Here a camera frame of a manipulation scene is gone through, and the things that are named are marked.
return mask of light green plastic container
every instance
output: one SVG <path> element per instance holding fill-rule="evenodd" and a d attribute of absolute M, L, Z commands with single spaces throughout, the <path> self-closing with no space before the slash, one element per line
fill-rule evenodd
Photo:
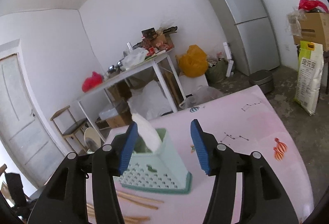
<path fill-rule="evenodd" d="M 114 177 L 124 188 L 167 194 L 188 194 L 192 174 L 187 171 L 166 129 L 157 129 L 162 141 L 152 153 L 141 137 L 138 138 L 128 169 Z"/>

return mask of yellow-green and white bag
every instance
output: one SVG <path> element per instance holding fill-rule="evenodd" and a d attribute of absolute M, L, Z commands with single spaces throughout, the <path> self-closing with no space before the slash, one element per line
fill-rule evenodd
<path fill-rule="evenodd" d="M 322 44 L 301 41 L 298 56 L 297 91 L 294 100 L 310 115 L 315 113 L 323 66 Z"/>

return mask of orange bag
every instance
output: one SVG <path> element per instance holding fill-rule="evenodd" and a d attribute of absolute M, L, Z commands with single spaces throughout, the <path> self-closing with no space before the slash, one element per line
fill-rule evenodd
<path fill-rule="evenodd" d="M 198 45 L 191 45 L 179 58 L 178 66 L 187 77 L 200 77 L 208 69 L 207 55 Z"/>

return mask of pink table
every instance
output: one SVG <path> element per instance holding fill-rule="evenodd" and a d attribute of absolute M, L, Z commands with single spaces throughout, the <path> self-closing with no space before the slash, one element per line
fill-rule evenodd
<path fill-rule="evenodd" d="M 154 224 L 203 222 L 214 177 L 205 175 L 196 152 L 191 152 L 190 123 L 193 119 L 198 119 L 205 132 L 213 134 L 218 142 L 222 141 L 235 152 L 247 155 L 252 151 L 262 153 L 285 188 L 298 218 L 304 220 L 311 213 L 313 194 L 303 160 L 274 109 L 260 88 L 254 86 L 202 104 L 197 112 L 186 109 L 151 120 L 153 127 L 167 129 L 187 170 L 192 173 L 191 192 L 188 195 L 155 194 L 124 189 L 116 184 L 117 190 L 165 201 L 158 210 L 151 210 L 119 200 L 124 215 L 147 215 L 152 218 L 150 223 Z M 126 130 L 127 127 L 111 130 L 106 143 L 111 143 L 114 135 Z M 275 138 L 288 147 L 281 161 L 274 158 Z M 241 188 L 242 177 L 238 175 L 232 223 L 239 221 Z M 87 202 L 93 203 L 91 180 L 87 181 Z"/>

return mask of refrigerator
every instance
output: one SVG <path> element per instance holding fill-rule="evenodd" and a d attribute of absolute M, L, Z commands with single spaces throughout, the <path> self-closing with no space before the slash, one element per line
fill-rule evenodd
<path fill-rule="evenodd" d="M 280 65 L 272 26 L 261 0 L 209 0 L 243 74 Z"/>

